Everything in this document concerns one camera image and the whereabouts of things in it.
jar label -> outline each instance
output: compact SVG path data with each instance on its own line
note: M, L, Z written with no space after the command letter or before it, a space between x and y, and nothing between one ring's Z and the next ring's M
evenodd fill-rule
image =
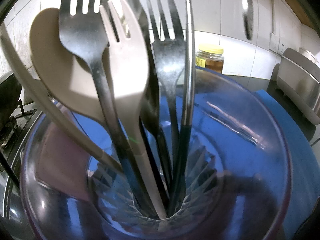
M196 57L196 65L198 67L205 67L205 59Z

blue cloth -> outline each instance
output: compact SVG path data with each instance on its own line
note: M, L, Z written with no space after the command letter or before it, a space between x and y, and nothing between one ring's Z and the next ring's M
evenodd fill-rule
M278 121L291 152L292 195L283 222L284 233L289 240L310 215L320 195L320 168L309 142L290 115L264 90L259 90L256 95Z

clear plastic cup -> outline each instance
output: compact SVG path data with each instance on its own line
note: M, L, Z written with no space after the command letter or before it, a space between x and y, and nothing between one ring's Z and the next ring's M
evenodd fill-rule
M178 86L178 119L182 91ZM164 97L160 119L170 146ZM111 154L107 133L99 134ZM187 196L173 217L143 217L126 181L99 166L39 118L25 147L21 197L40 239L273 239L289 204L290 153L272 114L241 85L204 69L196 71Z

black countertop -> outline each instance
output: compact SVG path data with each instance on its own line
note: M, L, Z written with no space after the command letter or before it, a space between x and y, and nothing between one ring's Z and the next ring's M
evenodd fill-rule
M251 92L258 90L265 90L271 95L292 117L296 124L300 127L301 131L310 142L316 132L316 126L311 124L301 113L301 111L295 106L295 104L284 95L284 93L278 88L276 81L266 80L252 77L231 76L227 77L235 80Z

electrical outlet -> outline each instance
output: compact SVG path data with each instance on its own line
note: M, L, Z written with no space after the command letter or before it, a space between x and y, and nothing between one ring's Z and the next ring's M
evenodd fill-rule
M277 37L275 34L270 34L270 43L269 43L269 49L274 51L275 53L278 52L279 48L279 37Z
M279 43L279 49L278 49L278 54L282 56L284 53L285 49L287 48L287 44L284 43L283 41L280 41Z

